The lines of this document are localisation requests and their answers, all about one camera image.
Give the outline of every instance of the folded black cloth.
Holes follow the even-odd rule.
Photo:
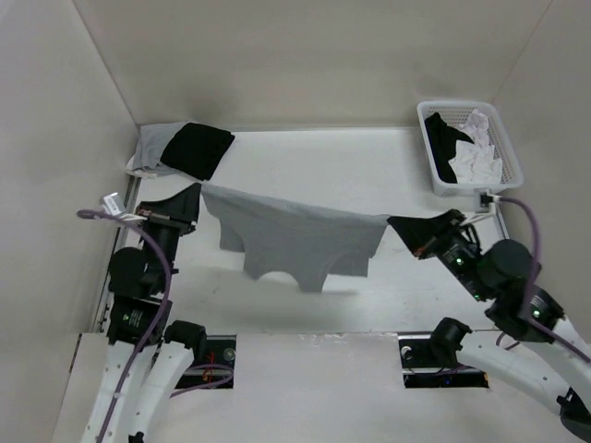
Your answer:
[[[426,118],[425,127],[440,179],[446,183],[458,183],[450,166],[450,160],[455,157],[455,142],[462,140],[474,143],[474,141],[462,131],[448,126],[441,119],[440,113],[434,113]]]
[[[187,123],[168,142],[160,161],[199,180],[210,180],[234,139],[228,131]]]

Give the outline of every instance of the wall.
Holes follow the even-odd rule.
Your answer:
[[[591,340],[589,293],[589,57],[591,2],[554,0],[495,100],[525,171],[513,192],[537,213],[542,230],[542,286]],[[512,235],[529,243],[530,227],[506,208]]]
[[[6,7],[0,335],[78,332],[89,326],[114,229],[76,210],[125,192],[137,130],[70,0]]]
[[[76,0],[139,124],[415,126],[490,101],[550,0]]]

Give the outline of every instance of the crumpled white cloth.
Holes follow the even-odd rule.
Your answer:
[[[494,145],[481,148],[467,141],[455,143],[455,157],[450,166],[458,183],[497,185],[502,178],[502,159],[495,159]]]
[[[488,117],[478,109],[458,129],[474,140],[455,142],[455,157],[450,166],[460,184],[498,185],[502,179],[502,159],[495,159],[495,146],[488,137]]]
[[[478,109],[472,111],[465,123],[458,125],[458,129],[474,140],[474,144],[480,148],[485,148],[490,144],[488,139],[488,117]]]

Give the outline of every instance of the white laundry basket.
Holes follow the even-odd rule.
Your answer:
[[[434,113],[440,113],[441,119],[449,126],[457,127],[465,123],[468,115],[475,109],[488,117],[488,136],[490,144],[495,145],[495,159],[502,158],[502,178],[499,185],[490,184],[457,184],[446,183],[440,179],[440,175],[435,165],[433,150],[428,141],[425,119],[431,117]],[[513,145],[509,140],[507,131],[502,125],[499,113],[492,104],[484,102],[458,102],[458,101],[435,101],[421,102],[416,107],[418,119],[423,131],[425,148],[427,149],[428,162],[431,167],[431,178],[433,180],[433,191],[438,196],[472,196],[478,189],[490,189],[493,193],[501,192],[504,189],[519,187],[524,183],[524,175]]]

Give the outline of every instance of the gray cloth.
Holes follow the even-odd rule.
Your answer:
[[[329,273],[368,276],[387,215],[359,215],[203,183],[208,212],[220,221],[220,248],[246,252],[244,272],[291,274],[303,292],[321,292]]]
[[[177,170],[160,162],[170,140],[183,126],[192,122],[162,123],[144,125],[139,128],[139,141],[133,159],[133,169],[157,173],[158,175],[176,174]]]

